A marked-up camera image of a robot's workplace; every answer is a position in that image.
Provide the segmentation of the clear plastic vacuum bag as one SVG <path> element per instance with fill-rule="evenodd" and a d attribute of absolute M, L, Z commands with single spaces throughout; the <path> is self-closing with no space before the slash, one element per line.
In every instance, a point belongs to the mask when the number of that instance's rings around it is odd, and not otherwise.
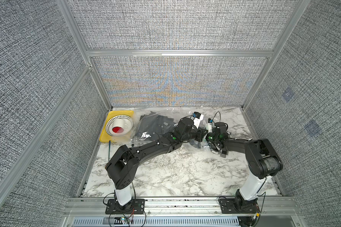
<path fill-rule="evenodd" d="M 235 139 L 228 133 L 228 124 L 215 122 L 204 115 L 194 112 L 185 116 L 178 123 L 174 119 L 156 112 L 143 114 L 135 129 L 132 144 L 141 144 L 145 150 L 160 151 L 164 145 L 169 152 L 181 147 L 184 143 L 204 144 L 216 152 L 227 154 L 226 147 Z"/>

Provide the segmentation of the black white checkered shirt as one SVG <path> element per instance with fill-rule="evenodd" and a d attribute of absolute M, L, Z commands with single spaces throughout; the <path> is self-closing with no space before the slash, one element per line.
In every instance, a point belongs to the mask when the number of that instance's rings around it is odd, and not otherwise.
<path fill-rule="evenodd" d="M 201 142 L 201 146 L 205 151 L 210 151 L 213 154 L 219 155 L 222 158 L 227 157 L 227 151 L 222 151 L 215 143 L 207 140 L 207 136 Z"/>

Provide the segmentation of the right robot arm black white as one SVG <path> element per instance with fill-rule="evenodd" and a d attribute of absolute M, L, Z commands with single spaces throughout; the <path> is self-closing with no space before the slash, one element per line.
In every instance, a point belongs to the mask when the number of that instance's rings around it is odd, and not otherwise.
<path fill-rule="evenodd" d="M 257 200 L 266 181 L 283 168 L 275 149 L 267 139 L 234 139 L 227 134 L 208 133 L 206 141 L 211 148 L 227 155 L 229 151 L 245 155 L 249 175 L 244 185 L 237 190 L 235 200 L 239 203 L 251 203 Z"/>

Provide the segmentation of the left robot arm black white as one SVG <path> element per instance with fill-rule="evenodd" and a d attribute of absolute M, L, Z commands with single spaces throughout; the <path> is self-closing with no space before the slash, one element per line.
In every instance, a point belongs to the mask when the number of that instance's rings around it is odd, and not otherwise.
<path fill-rule="evenodd" d="M 119 206 L 128 205 L 133 197 L 130 185 L 134 180 L 138 167 L 157 156 L 171 153 L 190 141 L 203 141 L 206 129 L 173 129 L 159 137 L 156 141 L 138 146 L 120 146 L 110 161 L 105 165 L 109 178 L 114 184 L 114 197 Z"/>

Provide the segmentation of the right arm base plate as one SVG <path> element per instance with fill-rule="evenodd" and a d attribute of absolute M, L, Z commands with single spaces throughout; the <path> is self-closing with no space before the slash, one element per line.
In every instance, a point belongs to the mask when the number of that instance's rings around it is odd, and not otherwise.
<path fill-rule="evenodd" d="M 244 201 L 242 198 L 219 197 L 218 203 L 223 214 L 252 214 L 258 211 L 257 200 Z"/>

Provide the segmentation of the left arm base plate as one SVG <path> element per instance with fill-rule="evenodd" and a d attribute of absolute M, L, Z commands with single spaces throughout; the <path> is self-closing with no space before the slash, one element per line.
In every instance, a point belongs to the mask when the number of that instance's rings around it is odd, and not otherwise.
<path fill-rule="evenodd" d="M 145 199 L 132 199 L 124 206 L 120 206 L 117 200 L 109 199 L 106 204 L 105 214 L 135 214 L 142 215 L 145 209 Z"/>

